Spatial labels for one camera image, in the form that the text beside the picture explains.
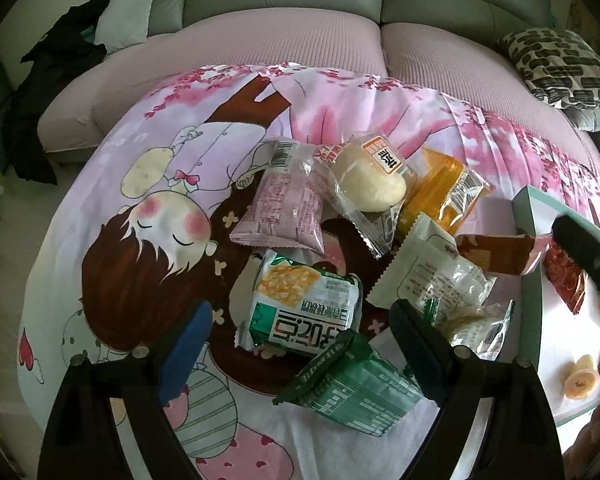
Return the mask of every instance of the black and white pillow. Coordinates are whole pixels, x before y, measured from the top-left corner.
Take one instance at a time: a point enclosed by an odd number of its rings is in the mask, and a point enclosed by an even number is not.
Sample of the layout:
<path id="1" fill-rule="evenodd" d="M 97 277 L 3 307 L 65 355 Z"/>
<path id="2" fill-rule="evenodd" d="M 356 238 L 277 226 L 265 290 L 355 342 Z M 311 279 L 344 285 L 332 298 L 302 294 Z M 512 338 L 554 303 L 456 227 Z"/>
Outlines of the black and white pillow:
<path id="1" fill-rule="evenodd" d="M 498 44 L 536 99 L 556 108 L 600 108 L 600 57 L 575 32 L 529 28 Z"/>

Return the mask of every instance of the brown snack package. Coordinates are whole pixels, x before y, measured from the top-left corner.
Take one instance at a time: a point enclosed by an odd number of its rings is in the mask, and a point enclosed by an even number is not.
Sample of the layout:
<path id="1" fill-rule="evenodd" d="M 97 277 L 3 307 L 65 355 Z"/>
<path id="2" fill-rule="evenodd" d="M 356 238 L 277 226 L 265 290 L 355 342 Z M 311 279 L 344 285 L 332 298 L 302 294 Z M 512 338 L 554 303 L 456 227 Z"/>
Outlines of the brown snack package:
<path id="1" fill-rule="evenodd" d="M 485 272 L 522 276 L 536 268 L 549 247 L 551 235 L 458 235 L 458 252 Z"/>

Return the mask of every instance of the orange and white label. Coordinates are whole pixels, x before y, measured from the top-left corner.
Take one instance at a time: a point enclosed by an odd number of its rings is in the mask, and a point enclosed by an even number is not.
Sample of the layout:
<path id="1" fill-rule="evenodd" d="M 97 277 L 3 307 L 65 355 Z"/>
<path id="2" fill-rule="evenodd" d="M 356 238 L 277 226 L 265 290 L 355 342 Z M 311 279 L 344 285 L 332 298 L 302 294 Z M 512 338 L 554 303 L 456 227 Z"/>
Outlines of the orange and white label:
<path id="1" fill-rule="evenodd" d="M 383 137 L 377 136 L 362 145 L 373 160 L 380 166 L 386 174 L 391 175 L 402 167 L 402 159 L 395 153 Z"/>

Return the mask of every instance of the yellow snack package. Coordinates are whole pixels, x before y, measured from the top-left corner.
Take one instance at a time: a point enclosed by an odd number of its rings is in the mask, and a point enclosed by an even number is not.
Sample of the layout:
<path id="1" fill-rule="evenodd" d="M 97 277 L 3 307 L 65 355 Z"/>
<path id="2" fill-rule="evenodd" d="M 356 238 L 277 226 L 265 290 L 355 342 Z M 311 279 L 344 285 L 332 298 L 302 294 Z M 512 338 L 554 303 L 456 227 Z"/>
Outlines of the yellow snack package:
<path id="1" fill-rule="evenodd" d="M 420 213 L 425 213 L 451 235 L 469 216 L 491 184 L 450 155 L 422 148 L 428 173 L 398 216 L 397 235 L 404 238 Z"/>

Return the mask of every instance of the black jacket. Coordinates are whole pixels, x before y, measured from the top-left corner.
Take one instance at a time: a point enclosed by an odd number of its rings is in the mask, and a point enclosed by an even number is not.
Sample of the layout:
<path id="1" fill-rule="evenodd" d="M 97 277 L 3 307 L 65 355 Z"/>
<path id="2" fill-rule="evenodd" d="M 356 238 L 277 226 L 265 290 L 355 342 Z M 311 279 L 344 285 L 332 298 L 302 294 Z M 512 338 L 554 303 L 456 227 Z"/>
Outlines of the black jacket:
<path id="1" fill-rule="evenodd" d="M 4 125 L 4 147 L 20 178 L 57 183 L 38 138 L 38 120 L 72 80 L 106 56 L 106 47 L 85 41 L 82 32 L 97 25 L 108 5 L 109 0 L 90 0 L 71 7 L 22 58 L 33 67 L 14 92 Z"/>

